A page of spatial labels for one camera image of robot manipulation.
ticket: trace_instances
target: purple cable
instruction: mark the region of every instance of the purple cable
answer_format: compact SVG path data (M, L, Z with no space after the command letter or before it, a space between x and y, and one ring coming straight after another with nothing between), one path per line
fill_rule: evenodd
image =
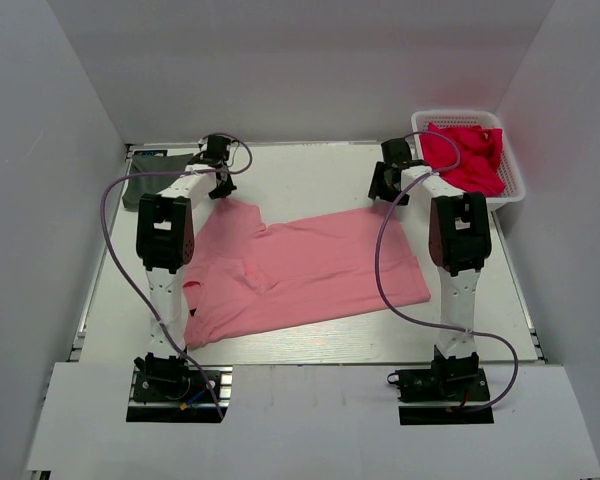
M453 165L450 165L447 167L440 167L438 169L435 169L435 170L432 170L430 172L420 175L418 178L416 178L414 181L412 181L409 185L407 185L407 187L404 190L402 190L400 192L400 194L395 198L395 200L391 203L391 206L389 207L389 211L387 212L387 215L385 216L384 220L382 221L382 225L380 226L380 231L378 232L378 240L376 241L375 263L374 263L376 285L378 286L378 293L380 293L380 297L382 297L382 300L387 305L387 308L389 308L389 310L391 310L397 316L399 316L400 318L402 318L404 320L407 320L408 322L415 323L416 325L420 325L423 327L437 328L440 330L453 330L456 332L468 333L468 334L476 336L476 337L493 338L494 340L498 340L499 342L504 343L507 346L507 348L509 350L511 350L511 354L513 356L513 373L511 374L511 380L509 380L508 385L502 391L502 393L500 395L498 395L495 399L493 399L483 405L478 405L476 407L463 408L464 411L477 412L477 411L484 410L485 408L489 408L489 407L495 405L500 400L502 400L513 388L513 384L515 383L516 378L518 377L518 367L519 367L519 363L520 363L520 361L518 359L518 353L516 352L515 348L513 348L513 345L511 345L511 343L506 338L501 337L500 335L496 335L495 333L476 332L476 331L466 330L462 327L456 327L453 325L430 323L430 322L425 322L423 320L418 320L416 318L412 318L408 315L405 315L404 313L402 313L400 310L398 310L395 306L393 306L391 304L391 302L387 298L387 295L384 292L384 288L382 288L382 282L380 281L380 247L382 246L382 237L384 235L384 231L387 228L387 224L389 223L389 219L391 218L391 215L393 214L393 211L396 209L396 206L398 205L398 203L400 203L400 200L402 200L402 198L418 183L420 183L420 182L426 180L427 178L429 178L433 175L436 175L438 173L448 172L449 170L452 170L452 169L456 168L458 165L460 165L460 158L461 158L460 150L458 149L458 146L455 144L455 142L453 140L451 140L449 137L442 135L440 133L436 133L436 132L416 131L416 132L412 132L408 135L405 135L404 138L407 139L407 138L413 137L415 135L434 135L436 137L440 137L440 138L444 139L445 141L449 142L451 144L451 146L453 147L454 151L456 152L456 161Z
M253 153L251 152L251 149L249 148L249 145L247 145L246 143L244 143L242 140L239 140L238 138L234 137L233 135L229 135L229 134L226 134L226 133L214 133L212 135L222 135L224 137L227 137L227 138L229 138L229 139L237 142L239 145L242 145L245 148L245 150L247 151L247 153L249 154L249 161L248 161L247 165L245 167L240 168L240 169L235 170L235 171L231 171L228 168L227 169L224 169L224 168L221 168L221 169L205 168L205 169L196 170L196 171L189 171L189 172L143 172L143 173L131 173L129 175L125 175L123 177L120 177L120 178L114 180L111 184L109 184L109 186L107 186L107 188L105 188L104 193L102 194L102 198L100 199L100 226L102 227L102 234L104 236L104 243L107 246L107 250L109 251L109 255L111 256L111 260L113 260L113 263L118 268L118 270L120 271L120 273L122 274L122 276L124 277L124 279L127 281L127 283L131 286L131 288L133 288L133 290L135 290L135 292L138 294L138 296L147 305L147 307L149 308L149 310L153 314L155 320L158 322L158 325L160 326L160 329L162 330L162 333L164 333L165 338L169 342L169 345L171 345L171 348L173 348L173 350L175 350L175 352L178 355L180 355L181 357L185 358L187 361L191 362L191 364L194 367L196 367L196 369L200 372L200 375L202 376L202 378L204 380L204 383L207 386L207 390L209 390L209 393L211 394L211 398L213 399L213 403L216 406L216 410L218 412L218 416L220 417L220 420L222 420L224 418L224 415L222 413L222 408L220 407L220 402L218 401L218 397L216 396L216 392L213 390L213 387L211 386L211 383L209 382L209 377L207 376L207 374L203 370L202 366L198 362L196 362L191 355L189 355L182 348L180 348L178 346L178 344L173 340L173 337L169 333L169 330L162 323L162 318L160 317L160 314L158 313L158 310L156 310L156 308L151 303L151 300L149 300L149 298L147 298L147 296L142 292L142 290L140 289L140 287L138 286L138 284L131 278L131 276L127 273L127 271L122 266L122 263L120 262L120 259L118 258L118 255L116 254L116 251L113 248L113 243L111 242L111 234L109 233L109 229L107 228L107 214L106 214L107 197L109 196L109 193L111 193L111 190L113 190L113 188L116 185L118 185L119 183L122 183L122 182L124 182L126 180L129 180L131 178L139 178L139 177L169 177L169 176L171 176L171 177L180 177L180 176L188 176L188 175L195 175L195 174L218 173L218 172L220 172L220 173L229 173L229 174L232 174L232 175L238 175L240 173L243 173L243 172L247 171L249 169L249 167L251 167L251 164L253 163Z

